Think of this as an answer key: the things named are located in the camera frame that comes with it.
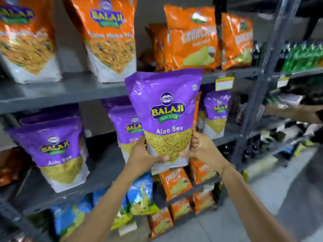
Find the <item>person's left hand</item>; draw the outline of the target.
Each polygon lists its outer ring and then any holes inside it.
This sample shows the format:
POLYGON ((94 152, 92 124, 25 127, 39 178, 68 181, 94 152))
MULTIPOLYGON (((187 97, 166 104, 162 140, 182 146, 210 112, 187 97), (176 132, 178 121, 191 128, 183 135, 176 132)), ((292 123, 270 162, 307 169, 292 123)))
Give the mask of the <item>person's left hand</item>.
POLYGON ((155 165, 151 164, 151 157, 152 155, 148 154, 146 149, 146 138, 142 136, 132 147, 125 168, 135 177, 139 177, 155 165))

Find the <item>person's right hand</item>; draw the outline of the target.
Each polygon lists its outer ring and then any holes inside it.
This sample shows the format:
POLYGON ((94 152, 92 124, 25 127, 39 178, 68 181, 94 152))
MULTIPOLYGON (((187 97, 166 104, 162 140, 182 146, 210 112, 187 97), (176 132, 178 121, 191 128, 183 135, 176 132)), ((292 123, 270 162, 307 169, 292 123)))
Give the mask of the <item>person's right hand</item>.
POLYGON ((193 131, 189 150, 196 150, 196 159, 210 166, 218 174, 221 174, 224 167, 230 165, 220 153, 212 139, 200 132, 193 131))

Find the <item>purple snack packet with window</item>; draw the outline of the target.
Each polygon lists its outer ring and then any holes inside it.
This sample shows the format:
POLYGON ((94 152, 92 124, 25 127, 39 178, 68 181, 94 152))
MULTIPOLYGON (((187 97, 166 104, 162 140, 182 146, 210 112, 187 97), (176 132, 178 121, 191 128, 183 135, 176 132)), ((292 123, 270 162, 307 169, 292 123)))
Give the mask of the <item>purple snack packet with window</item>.
POLYGON ((128 96, 110 97, 106 99, 101 99, 100 101, 107 114, 114 106, 131 105, 131 101, 128 96))
POLYGON ((7 129, 56 193, 86 182, 90 171, 80 117, 72 116, 7 129))
POLYGON ((224 136, 230 98, 230 90, 214 90, 208 92, 204 98, 205 120, 203 133, 211 139, 224 136))
POLYGON ((19 123, 22 126, 26 126, 68 117, 81 117, 78 104, 58 105, 44 108, 37 113, 21 118, 19 123))
POLYGON ((125 79, 128 96, 140 120, 152 156, 168 155, 168 162, 155 164, 152 175, 188 165, 182 151, 191 144, 195 100, 202 69, 149 73, 135 72, 125 79))
POLYGON ((140 119, 132 105, 113 106, 108 116, 114 124, 119 147, 127 163, 132 147, 144 136, 140 119))

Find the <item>person's left forearm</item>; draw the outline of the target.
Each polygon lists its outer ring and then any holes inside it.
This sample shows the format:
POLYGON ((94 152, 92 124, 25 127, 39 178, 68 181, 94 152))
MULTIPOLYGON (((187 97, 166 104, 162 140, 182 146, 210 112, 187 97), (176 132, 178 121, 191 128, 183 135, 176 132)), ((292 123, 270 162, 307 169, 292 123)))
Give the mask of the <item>person's left forearm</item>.
POLYGON ((143 172, 145 170, 139 164, 129 161, 82 224, 63 242, 104 242, 129 187, 143 172))

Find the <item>another person's forearm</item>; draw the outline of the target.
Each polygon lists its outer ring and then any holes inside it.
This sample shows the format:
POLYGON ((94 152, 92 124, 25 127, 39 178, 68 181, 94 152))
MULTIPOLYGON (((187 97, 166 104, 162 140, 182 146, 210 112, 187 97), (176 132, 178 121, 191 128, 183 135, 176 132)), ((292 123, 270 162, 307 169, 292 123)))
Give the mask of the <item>another person's forearm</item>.
POLYGON ((323 105, 299 105, 290 108, 288 118, 311 124, 323 124, 323 105))

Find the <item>person's right forearm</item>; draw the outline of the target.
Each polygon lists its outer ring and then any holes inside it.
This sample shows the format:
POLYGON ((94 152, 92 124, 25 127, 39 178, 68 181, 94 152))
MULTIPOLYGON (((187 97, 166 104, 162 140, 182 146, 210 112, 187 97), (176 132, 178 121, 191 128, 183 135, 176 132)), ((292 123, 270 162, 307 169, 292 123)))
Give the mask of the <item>person's right forearm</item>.
POLYGON ((260 202, 232 164, 223 168, 220 177, 251 242, 297 242, 260 202))

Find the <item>orange chips packet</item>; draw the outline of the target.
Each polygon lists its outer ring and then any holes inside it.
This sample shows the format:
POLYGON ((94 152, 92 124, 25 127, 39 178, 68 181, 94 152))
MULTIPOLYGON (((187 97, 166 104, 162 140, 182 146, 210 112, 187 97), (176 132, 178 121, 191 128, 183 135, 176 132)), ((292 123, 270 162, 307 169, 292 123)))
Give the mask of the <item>orange chips packet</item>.
POLYGON ((217 208, 212 191, 199 191, 192 195, 195 206, 195 214, 199 215, 209 208, 217 208))
POLYGON ((194 185, 202 184, 217 175, 210 166, 196 158, 189 158, 189 169, 194 185))
POLYGON ((192 183, 184 167, 169 169, 159 173, 158 176, 164 187, 166 201, 170 201, 192 189, 192 183))
POLYGON ((251 20, 234 14, 221 14, 221 42, 223 71, 252 64, 253 24, 251 20))
POLYGON ((173 222, 193 212, 190 200, 183 198, 169 206, 170 214, 173 222))
POLYGON ((165 71, 220 67, 220 44, 214 6, 182 8, 166 4, 168 34, 164 42, 165 71))
POLYGON ((161 209, 158 213, 148 215, 148 224, 151 231, 149 240, 153 240, 172 229, 174 224, 168 207, 161 209))
POLYGON ((156 70, 165 70, 164 42, 168 35, 167 24, 149 24, 145 30, 153 42, 156 70))
POLYGON ((197 117, 198 117, 198 112, 199 112, 199 103, 200 103, 200 98, 201 98, 201 91, 198 92, 196 98, 195 98, 195 103, 194 103, 194 117, 193 117, 193 124, 192 124, 192 130, 196 131, 196 125, 197 125, 197 117))

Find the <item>blue chips packet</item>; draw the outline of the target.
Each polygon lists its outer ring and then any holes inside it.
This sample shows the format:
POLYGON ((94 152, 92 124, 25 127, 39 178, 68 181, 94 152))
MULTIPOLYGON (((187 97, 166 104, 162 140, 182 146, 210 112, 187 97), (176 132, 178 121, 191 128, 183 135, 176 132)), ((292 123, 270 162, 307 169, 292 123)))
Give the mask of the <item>blue chips packet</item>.
POLYGON ((145 174, 136 179, 127 191, 129 212, 134 216, 151 215, 160 209, 153 200, 153 178, 145 174))
MULTIPOLYGON (((95 207, 101 197, 103 197, 107 192, 107 188, 101 188, 92 193, 92 203, 95 207)), ((129 212, 128 209, 128 200, 127 195, 124 196, 121 207, 119 208, 118 214, 114 219, 114 224, 111 227, 111 230, 121 227, 132 219, 133 215, 129 212)))
POLYGON ((57 205, 50 208, 54 217, 56 235, 61 239, 71 235, 92 211, 92 203, 88 196, 71 205, 57 205))

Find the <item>row of dark bottles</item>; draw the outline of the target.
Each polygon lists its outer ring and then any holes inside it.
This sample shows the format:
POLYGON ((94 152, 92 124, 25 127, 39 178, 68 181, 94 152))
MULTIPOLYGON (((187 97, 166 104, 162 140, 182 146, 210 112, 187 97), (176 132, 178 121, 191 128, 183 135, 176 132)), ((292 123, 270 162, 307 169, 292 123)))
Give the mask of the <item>row of dark bottles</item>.
MULTIPOLYGON (((234 153, 235 147, 236 147, 237 141, 231 141, 226 144, 222 144, 218 147, 221 154, 226 158, 229 162, 231 161, 231 157, 234 153)), ((256 139, 248 139, 246 148, 243 151, 242 154, 242 163, 247 164, 251 161, 252 158, 254 158, 257 154, 259 154, 259 147, 260 147, 260 140, 256 139)))

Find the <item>white shelf price label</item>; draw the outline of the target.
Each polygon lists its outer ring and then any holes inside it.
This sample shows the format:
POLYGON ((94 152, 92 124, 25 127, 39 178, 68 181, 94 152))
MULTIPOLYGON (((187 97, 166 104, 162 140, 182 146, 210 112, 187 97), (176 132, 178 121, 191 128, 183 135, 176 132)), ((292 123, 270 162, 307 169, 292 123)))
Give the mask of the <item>white shelf price label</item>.
POLYGON ((126 235, 126 234, 128 234, 130 232, 133 232, 133 231, 137 230, 137 229, 138 229, 138 226, 137 226, 136 221, 124 224, 121 227, 119 227, 119 229, 118 229, 119 236, 120 237, 124 236, 124 235, 126 235))

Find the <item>dark drink bottle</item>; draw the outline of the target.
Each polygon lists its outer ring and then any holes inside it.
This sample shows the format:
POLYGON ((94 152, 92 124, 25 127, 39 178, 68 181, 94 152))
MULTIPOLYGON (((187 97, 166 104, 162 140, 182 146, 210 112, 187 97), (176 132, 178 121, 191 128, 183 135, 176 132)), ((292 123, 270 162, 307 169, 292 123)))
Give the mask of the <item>dark drink bottle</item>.
POLYGON ((260 61, 260 45, 258 41, 254 41, 253 54, 252 54, 252 66, 258 66, 260 61))

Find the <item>dark metal shelving unit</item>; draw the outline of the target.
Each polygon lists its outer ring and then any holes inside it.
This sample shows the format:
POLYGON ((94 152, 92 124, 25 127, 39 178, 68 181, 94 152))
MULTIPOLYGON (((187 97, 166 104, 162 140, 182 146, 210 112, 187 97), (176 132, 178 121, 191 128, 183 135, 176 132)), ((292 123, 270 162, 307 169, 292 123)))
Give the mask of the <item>dark metal shelving unit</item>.
MULTIPOLYGON (((273 2, 274 0, 228 0, 227 7, 228 9, 246 11, 249 6, 256 6, 260 3, 260 12, 265 13, 269 12, 269 4, 273 2)), ((279 76, 275 72, 275 67, 299 7, 301 6, 301 9, 303 9, 303 11, 300 11, 303 16, 312 17, 314 16, 314 11, 317 11, 314 6, 318 7, 319 4, 323 5, 323 0, 277 0, 273 28, 265 43, 264 52, 260 60, 259 74, 253 91, 248 98, 242 134, 240 139, 237 140, 235 150, 230 158, 231 163, 240 172, 249 165, 243 162, 248 140, 261 134, 262 130, 274 130, 290 122, 289 118, 278 116, 263 118, 261 105, 270 86, 278 82, 279 76)))

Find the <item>large orange snack mix packet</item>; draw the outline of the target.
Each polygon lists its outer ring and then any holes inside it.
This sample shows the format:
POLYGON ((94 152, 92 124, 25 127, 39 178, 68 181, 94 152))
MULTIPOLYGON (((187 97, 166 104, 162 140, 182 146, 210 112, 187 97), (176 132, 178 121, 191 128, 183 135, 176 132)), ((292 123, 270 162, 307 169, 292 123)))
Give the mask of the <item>large orange snack mix packet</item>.
POLYGON ((137 71, 137 0, 63 0, 83 37, 91 71, 101 83, 123 82, 137 71))
POLYGON ((0 0, 0 64, 19 84, 62 79, 52 0, 0 0))

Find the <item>brown snack packet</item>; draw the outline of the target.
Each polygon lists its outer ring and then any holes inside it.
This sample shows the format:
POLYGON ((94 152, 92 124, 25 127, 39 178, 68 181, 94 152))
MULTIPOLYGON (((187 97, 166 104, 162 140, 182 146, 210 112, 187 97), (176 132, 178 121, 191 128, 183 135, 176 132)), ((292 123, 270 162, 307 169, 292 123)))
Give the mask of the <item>brown snack packet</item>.
POLYGON ((25 160, 26 152, 21 147, 0 151, 0 187, 19 179, 25 160))

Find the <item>row of green bottles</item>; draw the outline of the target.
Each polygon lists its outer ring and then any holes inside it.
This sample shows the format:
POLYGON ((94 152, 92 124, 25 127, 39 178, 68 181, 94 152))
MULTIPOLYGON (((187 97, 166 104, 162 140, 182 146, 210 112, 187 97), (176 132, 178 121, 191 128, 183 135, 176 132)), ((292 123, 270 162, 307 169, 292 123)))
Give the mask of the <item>row of green bottles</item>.
POLYGON ((276 71, 296 73, 323 68, 323 41, 285 42, 276 71))

